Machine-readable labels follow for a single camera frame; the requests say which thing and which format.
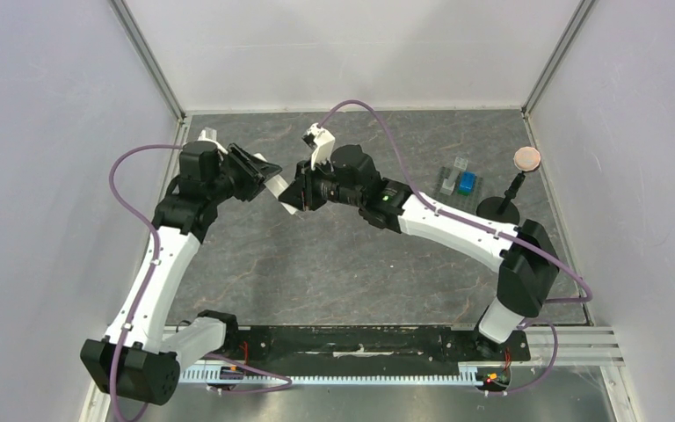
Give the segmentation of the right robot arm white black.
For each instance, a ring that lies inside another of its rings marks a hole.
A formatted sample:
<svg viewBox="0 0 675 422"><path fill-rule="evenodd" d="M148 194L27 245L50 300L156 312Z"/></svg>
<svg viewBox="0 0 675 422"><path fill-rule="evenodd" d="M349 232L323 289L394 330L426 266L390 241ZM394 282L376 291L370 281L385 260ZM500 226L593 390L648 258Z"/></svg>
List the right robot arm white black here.
<svg viewBox="0 0 675 422"><path fill-rule="evenodd" d="M377 229L444 245L496 273L496 296L472 336L475 352L484 359L496 358L523 322L540 314L559 273L555 249L538 222L496 222L444 207L403 182L384 178L358 145L338 148L321 164L300 161L294 180L276 197L298 211L316 211L328 202L353 206Z"/></svg>

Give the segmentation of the white remote control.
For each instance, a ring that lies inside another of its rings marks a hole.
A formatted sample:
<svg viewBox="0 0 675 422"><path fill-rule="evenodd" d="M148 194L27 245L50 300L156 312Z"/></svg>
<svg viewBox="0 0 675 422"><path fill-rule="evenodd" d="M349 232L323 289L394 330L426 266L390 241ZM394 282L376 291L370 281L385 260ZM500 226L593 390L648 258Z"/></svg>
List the white remote control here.
<svg viewBox="0 0 675 422"><path fill-rule="evenodd" d="M268 161L261 153L256 153L254 156L257 156L258 158L264 158L266 161ZM281 173L279 175L274 176L270 180L266 181L263 185L261 185L263 188L267 189L268 192L277 200L279 195L286 189L288 186L288 183L286 180L283 178ZM296 209L293 207L290 207L288 205L284 205L279 202L279 204L291 215L295 215L297 213Z"/></svg>

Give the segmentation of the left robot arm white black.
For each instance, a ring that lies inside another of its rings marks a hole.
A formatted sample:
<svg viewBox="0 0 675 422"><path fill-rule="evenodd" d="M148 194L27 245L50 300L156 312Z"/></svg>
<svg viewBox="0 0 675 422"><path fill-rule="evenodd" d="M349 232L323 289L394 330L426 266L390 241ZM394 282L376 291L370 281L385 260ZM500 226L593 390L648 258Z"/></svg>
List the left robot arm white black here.
<svg viewBox="0 0 675 422"><path fill-rule="evenodd" d="M241 337L231 314L203 311L169 337L163 335L166 318L218 207L230 199L255 199L281 171L234 143L195 141L180 148L178 174L151 219L118 199L147 226L149 245L120 312L103 337L86 340L80 352L102 392L163 405L196 360L210 352L224 360L238 353Z"/></svg>

